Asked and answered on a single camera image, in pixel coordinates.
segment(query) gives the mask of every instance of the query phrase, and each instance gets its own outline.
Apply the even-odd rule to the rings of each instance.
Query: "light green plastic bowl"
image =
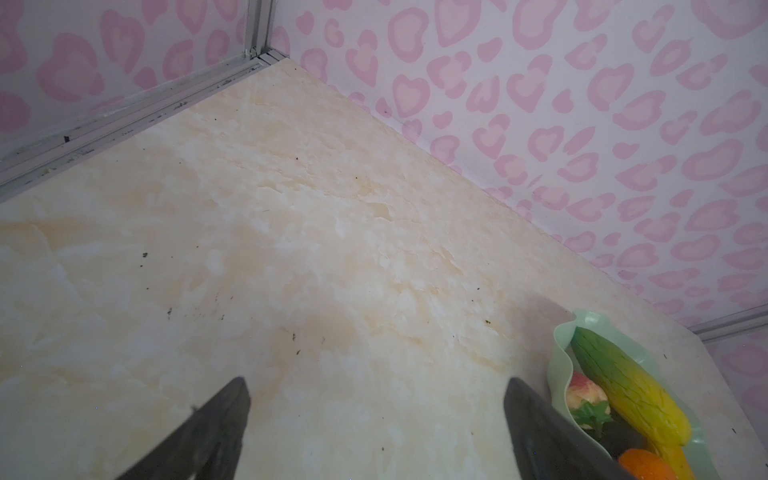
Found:
[[[574,310],[574,320],[572,322],[563,323],[554,329],[554,348],[552,349],[552,357],[549,361],[549,367],[547,368],[547,382],[549,383],[549,391],[552,393],[552,406],[555,410],[560,412],[574,427],[584,435],[584,437],[595,444],[606,456],[610,457],[607,450],[602,445],[597,443],[589,435],[584,433],[576,421],[574,421],[571,413],[568,411],[568,407],[565,405],[565,393],[568,390],[568,386],[571,384],[571,377],[574,372],[574,365],[578,365],[575,358],[572,358],[573,352],[570,348],[571,339],[573,338],[576,327],[580,326],[593,332],[605,339],[610,340],[616,346],[624,351],[635,362],[640,364],[643,369],[654,377],[657,382],[663,386],[667,392],[672,396],[675,402],[683,410],[688,417],[688,421],[693,427],[693,437],[688,445],[683,447],[685,456],[693,469],[697,480],[721,480],[717,474],[710,452],[707,449],[707,445],[704,443],[704,431],[701,428],[696,414],[685,404],[680,398],[675,395],[672,389],[664,380],[659,372],[659,367],[656,364],[653,356],[628,336],[620,332],[611,321],[600,313],[590,312],[588,310]]]

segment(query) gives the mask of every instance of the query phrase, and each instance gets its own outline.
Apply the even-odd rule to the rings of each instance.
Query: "countertop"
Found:
[[[518,478],[579,307],[768,476],[695,335],[290,60],[0,204],[0,270],[4,478],[113,478],[240,375],[238,478]]]

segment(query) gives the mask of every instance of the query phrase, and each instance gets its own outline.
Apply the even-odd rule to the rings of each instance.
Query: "green bowl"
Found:
[[[582,432],[589,442],[594,443],[607,457],[610,457],[602,445],[579,428],[565,404],[565,393],[571,384],[574,365],[578,366],[578,362],[573,357],[573,352],[570,348],[571,339],[577,326],[590,329],[613,342],[667,390],[680,409],[685,412],[688,421],[693,427],[693,437],[688,445],[683,447],[683,452],[685,452],[685,456],[696,475],[696,479],[720,480],[720,476],[717,474],[717,470],[712,463],[707,444],[704,443],[704,431],[696,414],[669,387],[667,381],[661,376],[653,356],[639,343],[620,332],[606,316],[600,313],[574,310],[574,320],[572,322],[563,323],[554,329],[554,348],[552,349],[552,358],[547,368],[547,382],[549,383],[549,391],[552,393],[552,406],[554,409]]]

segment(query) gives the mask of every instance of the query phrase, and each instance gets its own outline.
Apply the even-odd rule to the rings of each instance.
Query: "green leaf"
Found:
[[[600,438],[603,432],[603,424],[613,422],[608,411],[608,401],[592,405],[586,400],[577,409],[571,410],[571,416],[579,426],[589,425],[594,429],[595,435]]]

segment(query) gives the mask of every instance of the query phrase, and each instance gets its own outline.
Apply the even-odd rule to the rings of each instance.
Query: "orange fruit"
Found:
[[[619,464],[639,480],[677,480],[672,467],[648,450],[629,449],[621,454]]]

